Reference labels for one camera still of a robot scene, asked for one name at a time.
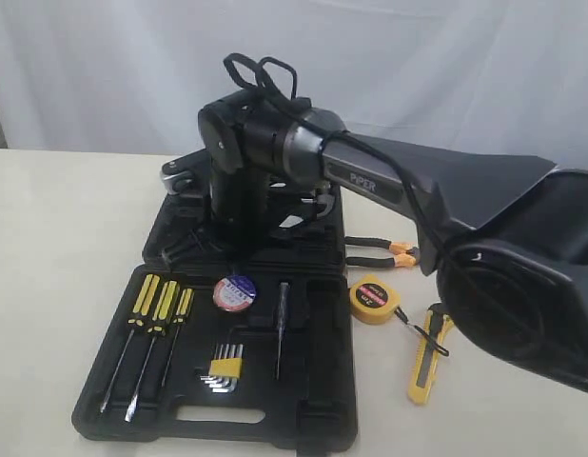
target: yellow utility knife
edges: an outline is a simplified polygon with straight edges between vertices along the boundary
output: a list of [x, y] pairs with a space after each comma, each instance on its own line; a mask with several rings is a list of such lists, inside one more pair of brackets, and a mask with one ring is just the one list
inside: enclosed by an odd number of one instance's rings
[[[436, 303], [429, 307], [425, 314], [423, 329], [440, 346], [444, 341], [446, 332], [455, 325], [442, 303]], [[408, 385], [408, 397], [415, 405], [426, 405], [429, 400], [429, 392], [436, 381], [436, 367], [440, 354], [421, 338], [417, 350], [417, 360]]]

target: fabric backdrop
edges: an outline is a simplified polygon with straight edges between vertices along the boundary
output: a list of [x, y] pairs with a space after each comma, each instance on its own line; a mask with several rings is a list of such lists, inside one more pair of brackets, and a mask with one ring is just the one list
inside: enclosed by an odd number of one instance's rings
[[0, 0], [7, 140], [195, 150], [233, 51], [354, 131], [588, 167], [588, 0]]

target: tool kit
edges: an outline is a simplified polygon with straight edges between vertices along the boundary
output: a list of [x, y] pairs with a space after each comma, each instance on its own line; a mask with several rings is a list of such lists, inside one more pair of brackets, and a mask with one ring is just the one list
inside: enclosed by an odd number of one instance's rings
[[[326, 210], [317, 208], [321, 198], [274, 184], [271, 213], [303, 222], [275, 226], [247, 252], [217, 246], [206, 231], [203, 189], [166, 197], [145, 263], [131, 275], [72, 413], [83, 436], [267, 442], [300, 455], [352, 445], [357, 410], [340, 190], [329, 190]], [[255, 409], [265, 417], [255, 424], [183, 420], [183, 407]]]

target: tape measure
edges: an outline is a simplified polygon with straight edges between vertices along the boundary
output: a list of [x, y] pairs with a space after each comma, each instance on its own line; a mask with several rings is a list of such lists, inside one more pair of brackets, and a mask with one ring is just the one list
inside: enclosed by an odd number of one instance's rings
[[349, 290], [351, 313], [360, 321], [384, 324], [400, 305], [400, 295], [374, 274], [367, 274]]

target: yellow screwdriver handle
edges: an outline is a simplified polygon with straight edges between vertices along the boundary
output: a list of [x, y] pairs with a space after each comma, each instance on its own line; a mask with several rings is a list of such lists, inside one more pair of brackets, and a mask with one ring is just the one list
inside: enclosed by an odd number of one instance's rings
[[157, 292], [161, 278], [156, 274], [147, 274], [138, 294], [138, 298], [133, 305], [131, 316], [127, 320], [127, 324], [134, 328], [142, 328], [146, 323], [146, 318], [150, 312], [152, 299]]
[[148, 333], [154, 336], [165, 336], [179, 291], [180, 286], [175, 281], [167, 281], [163, 284], [159, 303], [154, 309], [152, 322], [148, 326]]
[[[454, 326], [450, 316], [443, 312], [442, 304], [432, 305], [427, 310], [423, 329], [440, 346], [442, 346], [448, 330]], [[421, 338], [415, 367], [408, 384], [408, 397], [415, 405], [427, 404], [431, 387], [436, 381], [436, 368], [438, 367], [439, 357], [438, 352], [427, 344], [427, 340]]]
[[188, 314], [190, 313], [190, 308], [192, 307], [192, 299], [195, 296], [195, 291], [192, 288], [185, 288], [180, 296], [180, 301], [178, 302], [178, 307], [176, 308], [176, 312], [173, 316], [173, 323], [181, 325], [185, 322]]

